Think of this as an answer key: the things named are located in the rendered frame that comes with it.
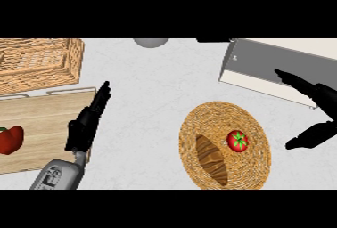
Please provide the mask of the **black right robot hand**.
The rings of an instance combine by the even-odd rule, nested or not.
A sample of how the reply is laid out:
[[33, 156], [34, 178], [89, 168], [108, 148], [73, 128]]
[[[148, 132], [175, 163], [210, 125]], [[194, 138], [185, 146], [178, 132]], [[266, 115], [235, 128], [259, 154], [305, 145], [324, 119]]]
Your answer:
[[337, 135], [337, 90], [324, 84], [311, 84], [302, 77], [280, 69], [275, 73], [283, 82], [309, 97], [332, 118], [332, 121], [315, 124], [286, 143], [287, 150], [314, 149]]

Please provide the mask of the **round woven wicker placemat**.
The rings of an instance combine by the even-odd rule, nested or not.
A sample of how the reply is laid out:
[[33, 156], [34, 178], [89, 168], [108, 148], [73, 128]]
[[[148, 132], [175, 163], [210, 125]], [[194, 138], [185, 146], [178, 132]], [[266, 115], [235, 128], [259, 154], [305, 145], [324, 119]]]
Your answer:
[[[227, 144], [228, 134], [240, 130], [249, 139], [244, 152]], [[221, 186], [199, 163], [197, 135], [219, 147], [228, 171], [228, 184]], [[271, 172], [271, 146], [264, 129], [249, 112], [230, 102], [206, 102], [187, 115], [179, 132], [179, 154], [190, 178], [204, 189], [261, 189]]]

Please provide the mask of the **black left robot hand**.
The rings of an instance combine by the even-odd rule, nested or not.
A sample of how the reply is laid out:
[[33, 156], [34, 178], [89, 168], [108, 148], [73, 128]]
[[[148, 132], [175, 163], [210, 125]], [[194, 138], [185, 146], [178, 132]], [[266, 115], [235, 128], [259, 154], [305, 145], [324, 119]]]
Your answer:
[[91, 106], [83, 108], [79, 117], [68, 122], [67, 151], [86, 152], [89, 150], [110, 98], [110, 82], [105, 81], [98, 93], [95, 94]]

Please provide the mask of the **brown wooden oval piece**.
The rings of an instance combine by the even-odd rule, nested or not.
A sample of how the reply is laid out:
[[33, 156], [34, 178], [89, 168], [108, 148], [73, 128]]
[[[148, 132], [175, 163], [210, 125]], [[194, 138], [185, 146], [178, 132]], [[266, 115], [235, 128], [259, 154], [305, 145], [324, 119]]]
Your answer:
[[203, 135], [197, 135], [199, 163], [209, 173], [212, 179], [221, 186], [228, 184], [228, 171], [224, 163], [224, 154], [212, 140]]

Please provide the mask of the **red bell pepper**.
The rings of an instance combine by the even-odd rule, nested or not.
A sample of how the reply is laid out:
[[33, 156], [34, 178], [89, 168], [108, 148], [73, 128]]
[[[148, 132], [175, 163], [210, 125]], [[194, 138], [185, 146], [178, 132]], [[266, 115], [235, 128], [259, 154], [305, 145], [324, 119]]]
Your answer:
[[24, 128], [14, 126], [12, 128], [0, 127], [0, 154], [12, 154], [24, 143]]

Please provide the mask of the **wicker tiered basket shelf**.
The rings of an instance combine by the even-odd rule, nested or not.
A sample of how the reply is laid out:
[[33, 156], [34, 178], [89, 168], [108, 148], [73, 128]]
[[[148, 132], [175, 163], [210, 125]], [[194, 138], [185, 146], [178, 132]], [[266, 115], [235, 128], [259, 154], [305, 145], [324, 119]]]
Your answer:
[[0, 38], [0, 94], [79, 83], [80, 38]]

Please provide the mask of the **red tomato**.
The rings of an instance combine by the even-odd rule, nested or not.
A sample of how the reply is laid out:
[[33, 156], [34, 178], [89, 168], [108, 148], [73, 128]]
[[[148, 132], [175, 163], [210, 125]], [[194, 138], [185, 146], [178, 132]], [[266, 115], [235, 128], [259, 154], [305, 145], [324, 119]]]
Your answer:
[[227, 144], [234, 152], [244, 152], [249, 146], [247, 135], [240, 131], [233, 131], [227, 136]]

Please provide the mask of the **grey and white appliance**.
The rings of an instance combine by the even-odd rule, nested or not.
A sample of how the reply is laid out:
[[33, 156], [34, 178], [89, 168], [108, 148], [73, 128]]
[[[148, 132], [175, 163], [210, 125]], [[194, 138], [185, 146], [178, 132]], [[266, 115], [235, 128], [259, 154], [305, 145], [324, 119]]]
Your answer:
[[277, 69], [337, 90], [337, 38], [235, 38], [224, 56], [221, 82], [317, 108]]

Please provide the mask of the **wooden cutting board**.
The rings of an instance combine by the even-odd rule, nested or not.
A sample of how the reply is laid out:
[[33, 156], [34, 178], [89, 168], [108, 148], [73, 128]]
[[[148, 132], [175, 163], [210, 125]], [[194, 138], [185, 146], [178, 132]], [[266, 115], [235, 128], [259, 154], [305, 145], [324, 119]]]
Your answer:
[[54, 160], [74, 161], [65, 151], [68, 122], [91, 105], [97, 88], [49, 91], [46, 95], [0, 96], [0, 126], [24, 128], [24, 143], [11, 155], [0, 154], [0, 175], [42, 169]]

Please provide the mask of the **grey round object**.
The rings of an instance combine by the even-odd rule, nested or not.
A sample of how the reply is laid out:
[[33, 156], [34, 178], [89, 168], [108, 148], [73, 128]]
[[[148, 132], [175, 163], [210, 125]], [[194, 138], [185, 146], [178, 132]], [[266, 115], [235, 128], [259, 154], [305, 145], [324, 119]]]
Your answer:
[[167, 43], [167, 38], [136, 38], [135, 42], [141, 47], [157, 48]]

